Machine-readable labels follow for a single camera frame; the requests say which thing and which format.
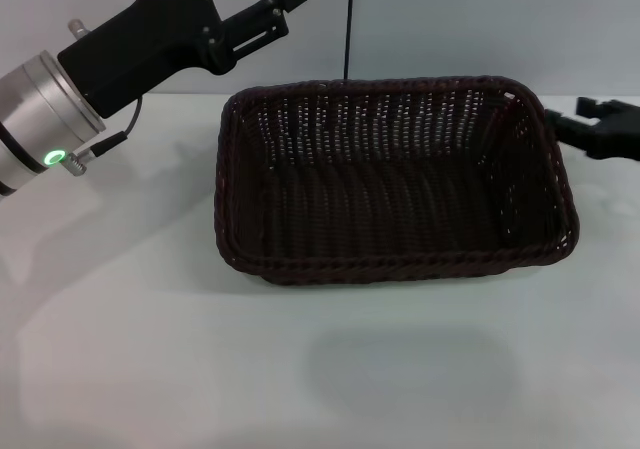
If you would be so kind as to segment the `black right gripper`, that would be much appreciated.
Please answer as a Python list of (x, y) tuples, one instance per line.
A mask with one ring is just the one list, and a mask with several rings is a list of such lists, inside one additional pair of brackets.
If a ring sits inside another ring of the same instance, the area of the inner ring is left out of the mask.
[(575, 113), (597, 119), (593, 127), (546, 109), (545, 122), (556, 140), (584, 152), (589, 158), (639, 161), (639, 107), (618, 100), (598, 102), (579, 97)]

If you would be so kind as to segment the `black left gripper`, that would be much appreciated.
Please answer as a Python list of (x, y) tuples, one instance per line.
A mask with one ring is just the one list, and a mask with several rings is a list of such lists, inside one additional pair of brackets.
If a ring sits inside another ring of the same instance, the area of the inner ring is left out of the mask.
[(177, 72), (214, 75), (285, 37), (285, 19), (308, 0), (260, 0), (222, 20), (213, 0), (135, 0), (61, 51), (80, 94), (109, 118)]

